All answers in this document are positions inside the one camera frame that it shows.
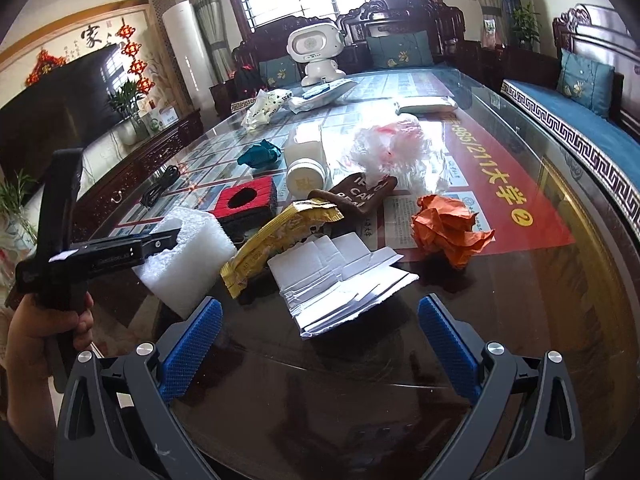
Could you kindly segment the person's left hand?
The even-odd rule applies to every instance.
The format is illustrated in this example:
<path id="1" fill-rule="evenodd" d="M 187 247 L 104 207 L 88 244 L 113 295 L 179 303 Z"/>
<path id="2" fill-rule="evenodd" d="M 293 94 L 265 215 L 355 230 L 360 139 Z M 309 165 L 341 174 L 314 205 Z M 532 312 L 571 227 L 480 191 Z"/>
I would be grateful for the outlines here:
<path id="1" fill-rule="evenodd" d="M 44 347 L 49 338 L 70 332 L 77 351 L 92 343 L 93 299 L 84 298 L 81 313 L 40 308 L 32 295 L 13 315 L 6 346 L 8 422 L 14 434 L 40 457 L 53 455 L 56 420 L 49 389 Z"/>

